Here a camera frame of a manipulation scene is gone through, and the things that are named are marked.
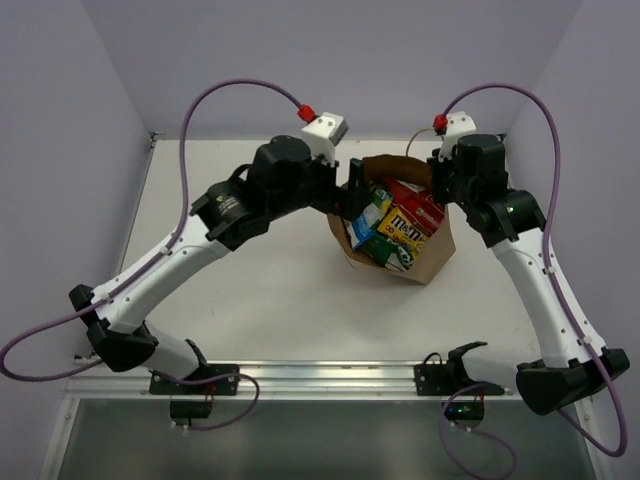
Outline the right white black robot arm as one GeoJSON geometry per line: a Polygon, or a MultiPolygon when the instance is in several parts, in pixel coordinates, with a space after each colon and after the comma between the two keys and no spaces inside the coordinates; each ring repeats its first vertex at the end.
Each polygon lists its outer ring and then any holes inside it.
{"type": "Polygon", "coordinates": [[[516,390],[538,415],[602,391],[630,367],[621,348],[607,346],[586,319],[550,250],[546,220],[525,190],[508,185],[505,146],[496,135],[446,134],[428,163],[439,203],[455,203],[513,282],[539,344],[540,357],[505,342],[475,341],[451,350],[445,379],[468,392],[479,382],[516,390]]]}

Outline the brown paper bag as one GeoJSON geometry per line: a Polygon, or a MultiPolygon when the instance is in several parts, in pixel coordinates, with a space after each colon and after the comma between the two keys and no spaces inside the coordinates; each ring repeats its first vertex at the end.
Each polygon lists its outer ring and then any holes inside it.
{"type": "MultiPolygon", "coordinates": [[[[426,161],[410,156],[410,148],[411,146],[407,145],[402,155],[384,153],[364,157],[362,161],[364,162],[365,176],[369,189],[373,185],[385,186],[385,178],[394,178],[402,182],[425,187],[432,195],[431,168],[426,161]]],[[[369,197],[368,191],[365,208],[370,204],[369,197]]],[[[335,215],[329,215],[327,219],[331,233],[352,267],[366,266],[373,270],[384,271],[391,275],[426,285],[442,270],[456,251],[448,208],[441,204],[438,205],[445,208],[444,220],[432,236],[426,235],[426,242],[417,251],[419,253],[418,258],[413,267],[406,272],[387,270],[376,265],[359,249],[353,250],[347,233],[347,225],[352,221],[344,220],[335,215]]]]}

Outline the blue white snack packet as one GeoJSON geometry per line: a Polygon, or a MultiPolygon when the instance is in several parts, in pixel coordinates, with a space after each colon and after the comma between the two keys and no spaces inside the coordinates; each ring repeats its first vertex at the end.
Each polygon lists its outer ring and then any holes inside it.
{"type": "Polygon", "coordinates": [[[347,233],[353,250],[362,247],[372,237],[390,206],[391,201],[389,200],[370,203],[359,217],[347,225],[347,233]]]}

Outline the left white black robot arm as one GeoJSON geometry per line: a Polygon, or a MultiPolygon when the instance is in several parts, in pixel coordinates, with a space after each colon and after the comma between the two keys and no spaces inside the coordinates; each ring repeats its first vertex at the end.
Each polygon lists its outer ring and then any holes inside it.
{"type": "Polygon", "coordinates": [[[201,390],[207,361],[196,344],[147,322],[171,293],[209,264],[265,234],[272,222],[311,207],[353,220],[368,198],[364,163],[352,159],[344,185],[337,166],[301,139],[280,135],[261,145],[249,164],[210,186],[182,226],[115,278],[78,285],[69,298],[87,327],[95,354],[114,372],[145,367],[172,377],[185,392],[201,390]]]}

